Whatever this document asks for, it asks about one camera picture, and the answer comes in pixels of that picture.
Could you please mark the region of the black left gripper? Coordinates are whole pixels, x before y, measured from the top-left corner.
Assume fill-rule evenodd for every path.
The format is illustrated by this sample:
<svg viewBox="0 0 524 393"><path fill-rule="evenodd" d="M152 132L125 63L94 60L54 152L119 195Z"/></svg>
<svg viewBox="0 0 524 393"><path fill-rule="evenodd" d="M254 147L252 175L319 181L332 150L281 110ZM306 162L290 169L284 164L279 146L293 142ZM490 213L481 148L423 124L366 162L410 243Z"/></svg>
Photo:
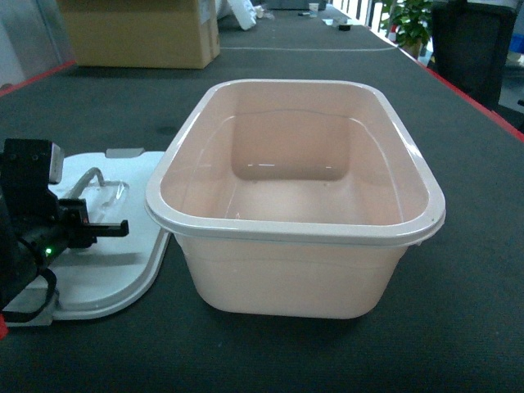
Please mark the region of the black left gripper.
<svg viewBox="0 0 524 393"><path fill-rule="evenodd" d="M89 223L87 203L48 188L61 181L63 156L53 142L8 138L1 154L1 307L5 308L67 249L98 237L126 237L129 221Z"/></svg>

